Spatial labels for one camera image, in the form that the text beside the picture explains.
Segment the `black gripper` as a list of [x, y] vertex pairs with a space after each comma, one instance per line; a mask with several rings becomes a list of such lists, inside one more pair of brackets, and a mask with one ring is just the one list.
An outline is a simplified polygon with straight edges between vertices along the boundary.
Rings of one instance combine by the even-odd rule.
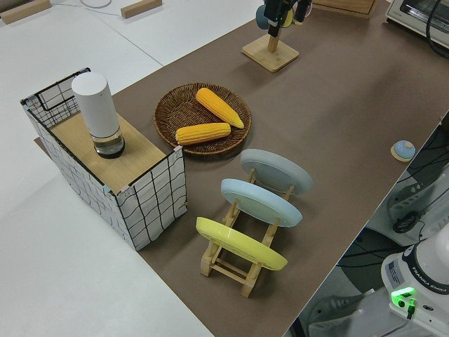
[[264, 16], [268, 19], [268, 34], [278, 36], [280, 27], [302, 24], [310, 14], [311, 0], [265, 1]]

